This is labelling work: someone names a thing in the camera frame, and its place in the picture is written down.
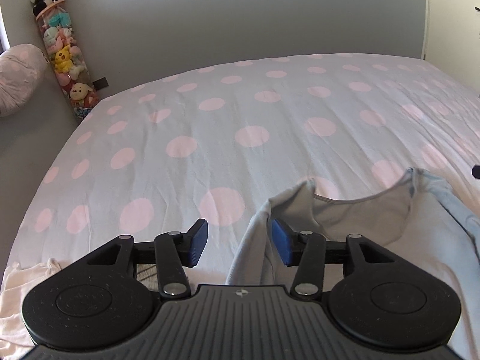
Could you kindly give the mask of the light blue-grey long-sleeve shirt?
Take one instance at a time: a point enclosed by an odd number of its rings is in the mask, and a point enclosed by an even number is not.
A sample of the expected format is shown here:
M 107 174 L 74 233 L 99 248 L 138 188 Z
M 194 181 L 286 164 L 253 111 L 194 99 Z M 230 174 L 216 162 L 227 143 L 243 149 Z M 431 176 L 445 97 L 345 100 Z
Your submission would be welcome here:
M 390 188 L 339 201 L 317 195 L 312 181 L 268 199 L 250 219 L 230 267 L 228 285 L 294 287 L 296 267 L 281 260 L 272 223 L 316 233 L 329 242 L 355 242 L 365 251 L 389 250 L 444 281 L 461 302 L 448 343 L 462 359 L 479 358 L 479 217 L 442 177 L 409 168 Z

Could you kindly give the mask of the brown striped garment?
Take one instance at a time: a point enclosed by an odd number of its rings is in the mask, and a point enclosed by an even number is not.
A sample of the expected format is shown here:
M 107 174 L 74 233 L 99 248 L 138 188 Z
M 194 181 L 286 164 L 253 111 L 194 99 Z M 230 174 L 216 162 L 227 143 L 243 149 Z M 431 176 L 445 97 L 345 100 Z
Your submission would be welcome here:
M 157 268 L 155 264 L 137 264 L 136 280 L 152 292 L 159 291 Z

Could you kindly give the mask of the pink polka dot bedsheet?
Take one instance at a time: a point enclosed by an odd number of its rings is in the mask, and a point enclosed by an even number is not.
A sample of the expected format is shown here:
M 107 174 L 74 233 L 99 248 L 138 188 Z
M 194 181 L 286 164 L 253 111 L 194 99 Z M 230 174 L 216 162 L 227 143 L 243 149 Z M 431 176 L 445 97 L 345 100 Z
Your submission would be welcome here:
M 103 99 L 67 140 L 7 260 L 67 265 L 120 234 L 209 224 L 196 271 L 222 281 L 248 222 L 305 180 L 334 200 L 390 188 L 410 167 L 479 209 L 479 97 L 432 64 L 298 55 L 203 67 Z

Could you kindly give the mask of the white cabinet door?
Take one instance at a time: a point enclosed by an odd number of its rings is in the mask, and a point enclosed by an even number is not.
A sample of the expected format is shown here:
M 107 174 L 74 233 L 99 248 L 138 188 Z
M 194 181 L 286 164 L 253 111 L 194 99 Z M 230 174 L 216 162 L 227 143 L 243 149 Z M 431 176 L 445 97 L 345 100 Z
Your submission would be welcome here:
M 427 0 L 425 59 L 479 92 L 479 0 Z

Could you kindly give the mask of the cream white sweater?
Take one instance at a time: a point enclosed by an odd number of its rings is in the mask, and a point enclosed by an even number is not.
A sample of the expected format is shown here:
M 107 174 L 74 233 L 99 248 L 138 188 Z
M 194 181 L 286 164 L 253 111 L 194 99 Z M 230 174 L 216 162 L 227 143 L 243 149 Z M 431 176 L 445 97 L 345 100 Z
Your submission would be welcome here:
M 59 262 L 53 258 L 28 268 L 13 262 L 5 270 L 1 284 L 1 359 L 19 359 L 33 347 L 22 318 L 24 298 L 60 270 Z

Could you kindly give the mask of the clear tube of plush toys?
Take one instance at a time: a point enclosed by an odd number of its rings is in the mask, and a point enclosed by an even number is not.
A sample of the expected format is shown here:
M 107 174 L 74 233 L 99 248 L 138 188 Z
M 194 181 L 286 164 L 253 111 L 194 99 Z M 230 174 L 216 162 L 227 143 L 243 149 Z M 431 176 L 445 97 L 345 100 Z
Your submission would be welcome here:
M 100 99 L 78 45 L 65 0 L 55 1 L 40 11 L 36 23 L 58 85 L 79 121 Z

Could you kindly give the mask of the dark wall socket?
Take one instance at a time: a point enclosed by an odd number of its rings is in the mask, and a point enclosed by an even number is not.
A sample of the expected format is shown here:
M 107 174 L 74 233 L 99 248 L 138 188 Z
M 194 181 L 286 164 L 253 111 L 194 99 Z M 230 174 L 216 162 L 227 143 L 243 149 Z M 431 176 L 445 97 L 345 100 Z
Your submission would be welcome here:
M 100 79 L 95 80 L 93 82 L 93 86 L 96 91 L 100 91 L 102 89 L 107 88 L 109 86 L 109 83 L 106 77 L 102 77 Z

